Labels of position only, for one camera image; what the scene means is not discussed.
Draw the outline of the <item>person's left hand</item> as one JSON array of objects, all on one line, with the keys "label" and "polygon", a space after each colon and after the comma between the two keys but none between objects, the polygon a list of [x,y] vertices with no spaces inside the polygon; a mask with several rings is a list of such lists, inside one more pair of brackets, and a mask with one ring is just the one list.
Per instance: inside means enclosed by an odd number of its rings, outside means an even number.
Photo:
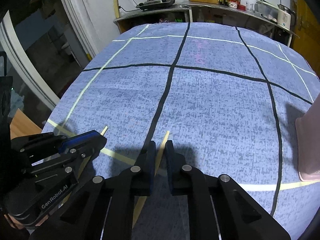
[{"label": "person's left hand", "polygon": [[[46,215],[45,217],[43,217],[35,226],[40,226],[41,224],[43,224],[48,218],[50,217],[50,215]],[[9,214],[4,215],[4,218],[6,219],[6,221],[9,223],[9,225],[14,228],[14,229],[18,229],[18,230],[22,230],[23,228],[25,228],[25,226],[23,224],[21,224],[19,221],[17,221],[15,218],[11,217]]]}]

